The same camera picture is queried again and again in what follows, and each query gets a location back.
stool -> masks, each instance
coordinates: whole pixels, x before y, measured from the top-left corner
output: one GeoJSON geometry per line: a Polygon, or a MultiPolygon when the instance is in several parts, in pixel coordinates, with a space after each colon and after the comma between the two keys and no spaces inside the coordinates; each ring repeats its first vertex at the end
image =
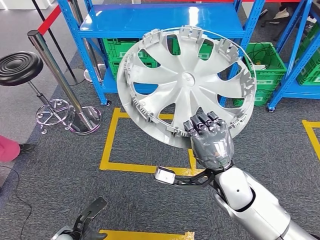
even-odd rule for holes
{"type": "Polygon", "coordinates": [[[69,114],[70,105],[63,99],[48,100],[39,92],[31,80],[38,76],[44,67],[42,60],[33,52],[20,51],[0,58],[0,85],[17,86],[28,83],[43,105],[35,114],[35,120],[40,124],[42,134],[46,134],[44,126],[63,123],[69,130],[74,114],[69,114]]]}

white sneaker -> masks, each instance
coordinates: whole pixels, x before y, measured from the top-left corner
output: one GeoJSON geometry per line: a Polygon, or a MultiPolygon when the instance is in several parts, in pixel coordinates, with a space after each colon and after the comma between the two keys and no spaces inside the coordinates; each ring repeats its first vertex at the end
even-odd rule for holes
{"type": "MultiPolygon", "coordinates": [[[[288,18],[289,17],[288,11],[287,11],[287,8],[285,8],[282,11],[278,11],[275,16],[274,16],[273,19],[282,19],[282,18],[288,18]]],[[[270,22],[270,24],[279,24],[279,21],[272,21],[270,22]]]]}
{"type": "Polygon", "coordinates": [[[308,18],[306,20],[309,21],[309,22],[310,22],[310,23],[312,23],[312,24],[315,24],[315,23],[317,22],[317,20],[315,19],[315,17],[312,18],[310,16],[308,16],[308,18]]]}

black stool seat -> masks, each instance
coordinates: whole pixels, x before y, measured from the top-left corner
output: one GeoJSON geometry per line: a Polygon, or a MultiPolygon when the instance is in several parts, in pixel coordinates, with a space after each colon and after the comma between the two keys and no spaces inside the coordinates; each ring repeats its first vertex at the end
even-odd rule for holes
{"type": "Polygon", "coordinates": [[[44,67],[35,53],[20,51],[0,58],[0,85],[17,86],[31,81],[44,67]]]}

pink clothing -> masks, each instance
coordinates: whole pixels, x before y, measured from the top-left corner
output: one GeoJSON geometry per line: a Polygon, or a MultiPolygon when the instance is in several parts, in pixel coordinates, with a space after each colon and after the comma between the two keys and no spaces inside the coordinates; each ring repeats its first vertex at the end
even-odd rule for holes
{"type": "Polygon", "coordinates": [[[19,143],[0,135],[0,162],[10,162],[20,153],[19,143]]]}

silver hubcap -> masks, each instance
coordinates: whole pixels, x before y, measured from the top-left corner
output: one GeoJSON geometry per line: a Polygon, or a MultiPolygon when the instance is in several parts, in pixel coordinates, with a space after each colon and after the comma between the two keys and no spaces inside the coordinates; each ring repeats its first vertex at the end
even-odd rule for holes
{"type": "Polygon", "coordinates": [[[118,68],[117,87],[122,105],[143,131],[175,147],[190,148],[183,122],[200,107],[205,112],[214,111],[227,122],[232,137],[238,134],[252,114],[256,81],[238,58],[238,49],[232,42],[214,40],[203,33],[201,28],[184,26],[145,34],[143,40],[129,49],[118,68]],[[172,55],[168,50],[168,36],[177,39],[180,55],[172,55]],[[207,60],[198,57],[205,40],[213,45],[207,60]],[[141,50],[159,66],[144,65],[139,58],[141,50]],[[220,72],[234,63],[238,65],[237,75],[229,80],[219,77],[220,72]],[[157,88],[144,95],[137,92],[134,84],[155,84],[157,88]],[[241,107],[225,108],[219,104],[218,95],[242,98],[244,103],[241,107]],[[159,118],[163,109],[172,104],[175,105],[172,122],[159,118]]]}

